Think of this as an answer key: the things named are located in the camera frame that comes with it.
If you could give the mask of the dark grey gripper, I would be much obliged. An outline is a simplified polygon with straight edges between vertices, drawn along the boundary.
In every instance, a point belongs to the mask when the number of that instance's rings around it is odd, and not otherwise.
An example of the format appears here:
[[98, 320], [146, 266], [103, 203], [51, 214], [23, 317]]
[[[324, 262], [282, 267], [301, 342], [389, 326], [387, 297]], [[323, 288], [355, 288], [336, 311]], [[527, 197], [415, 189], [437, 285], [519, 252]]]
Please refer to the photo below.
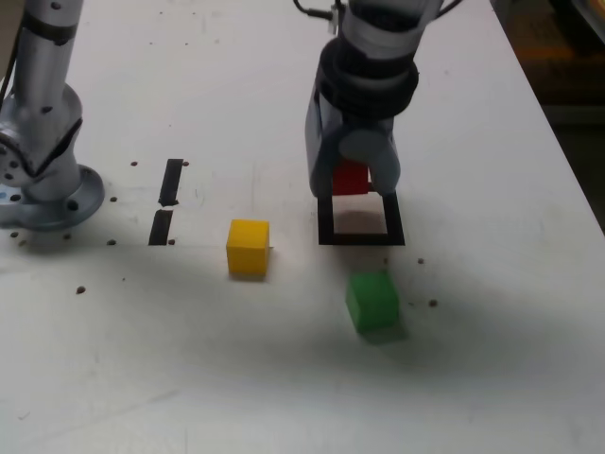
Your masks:
[[396, 192], [401, 168], [393, 142], [394, 118], [368, 119], [341, 112], [313, 87], [305, 118], [308, 180], [315, 197], [333, 195], [333, 172], [342, 157], [365, 165], [381, 196]]

